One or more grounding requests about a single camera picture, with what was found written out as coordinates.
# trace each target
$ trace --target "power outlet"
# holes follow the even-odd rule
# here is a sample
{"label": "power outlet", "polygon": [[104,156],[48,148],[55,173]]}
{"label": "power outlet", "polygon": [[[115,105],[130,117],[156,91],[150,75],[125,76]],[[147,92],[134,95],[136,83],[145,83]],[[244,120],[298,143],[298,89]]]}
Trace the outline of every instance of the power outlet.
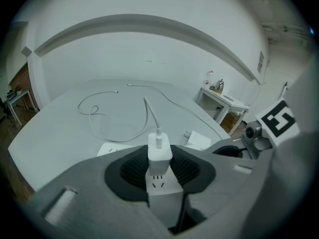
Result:
{"label": "power outlet", "polygon": [[164,175],[145,175],[146,189],[149,194],[150,210],[167,227],[175,227],[179,218],[183,188],[177,182],[171,167]]}
{"label": "power outlet", "polygon": [[122,150],[122,149],[128,149],[128,148],[132,148],[134,146],[132,145],[124,145],[124,144],[118,144],[118,143],[112,143],[112,142],[106,142],[104,143],[98,154],[97,154],[97,157],[99,156],[103,156],[105,154],[110,154],[112,152],[115,152],[115,151],[119,151],[119,150]]}

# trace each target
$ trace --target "white power adapter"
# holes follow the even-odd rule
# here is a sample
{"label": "white power adapter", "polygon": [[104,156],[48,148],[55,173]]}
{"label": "white power adapter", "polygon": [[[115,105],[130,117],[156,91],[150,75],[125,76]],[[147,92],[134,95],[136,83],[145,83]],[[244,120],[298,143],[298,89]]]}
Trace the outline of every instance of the white power adapter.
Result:
{"label": "white power adapter", "polygon": [[149,134],[149,166],[150,175],[164,175],[169,167],[173,154],[170,149],[168,136],[162,133],[161,148],[157,147],[157,134]]}
{"label": "white power adapter", "polygon": [[205,150],[211,146],[211,140],[195,131],[186,132],[185,137],[189,138],[186,146],[197,150]]}

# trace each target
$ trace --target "bottle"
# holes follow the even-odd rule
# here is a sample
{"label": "bottle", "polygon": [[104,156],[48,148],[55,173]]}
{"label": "bottle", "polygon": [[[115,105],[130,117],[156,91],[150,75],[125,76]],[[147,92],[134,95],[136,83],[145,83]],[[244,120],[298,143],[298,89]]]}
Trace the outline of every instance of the bottle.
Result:
{"label": "bottle", "polygon": [[204,78],[204,88],[209,90],[209,87],[213,83],[213,71],[208,71]]}

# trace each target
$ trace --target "power adapter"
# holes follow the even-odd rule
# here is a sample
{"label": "power adapter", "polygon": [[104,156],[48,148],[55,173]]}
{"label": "power adapter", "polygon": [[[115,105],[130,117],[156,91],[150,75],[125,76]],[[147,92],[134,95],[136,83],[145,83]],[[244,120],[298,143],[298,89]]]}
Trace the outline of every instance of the power adapter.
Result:
{"label": "power adapter", "polygon": [[189,138],[186,146],[197,149],[197,150],[205,150],[211,146],[211,140],[195,131],[191,133],[186,132],[184,134],[185,137]]}

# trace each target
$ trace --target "white wall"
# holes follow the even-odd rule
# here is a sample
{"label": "white wall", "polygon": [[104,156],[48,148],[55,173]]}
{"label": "white wall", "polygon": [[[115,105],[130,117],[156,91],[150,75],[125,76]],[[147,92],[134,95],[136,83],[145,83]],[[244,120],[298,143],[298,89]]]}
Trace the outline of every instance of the white wall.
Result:
{"label": "white wall", "polygon": [[4,101],[7,92],[9,91],[5,65],[4,63],[0,62],[0,98]]}
{"label": "white wall", "polygon": [[265,84],[255,86],[251,102],[259,96],[251,106],[251,111],[246,115],[245,121],[256,120],[255,115],[273,104],[282,94],[284,84],[288,82],[288,88],[305,71],[312,55],[309,51],[289,46],[270,45],[270,62],[266,70]]}
{"label": "white wall", "polygon": [[[263,30],[240,0],[36,0],[35,3],[37,6],[30,2],[14,20],[28,21],[26,40],[34,40],[33,47],[29,47],[31,51],[81,22],[135,13],[173,19],[203,31],[230,49],[257,77],[260,77],[257,72],[260,50],[268,59]],[[32,88],[39,93],[36,99],[42,99],[37,100],[38,104],[43,105],[74,84],[93,78],[172,82],[192,98],[198,94],[208,70],[215,72],[215,81],[223,78],[227,91],[240,100],[245,98],[249,86],[248,79],[211,53],[154,34],[91,35],[33,59],[38,61],[37,68],[29,63],[30,77],[33,74],[35,79]],[[41,93],[47,93],[48,100]]]}
{"label": "white wall", "polygon": [[0,67],[3,72],[0,75],[3,74],[5,76],[0,80],[1,89],[8,88],[11,80],[27,62],[26,56],[21,53],[23,31],[24,27],[12,29],[4,39],[0,58]]}

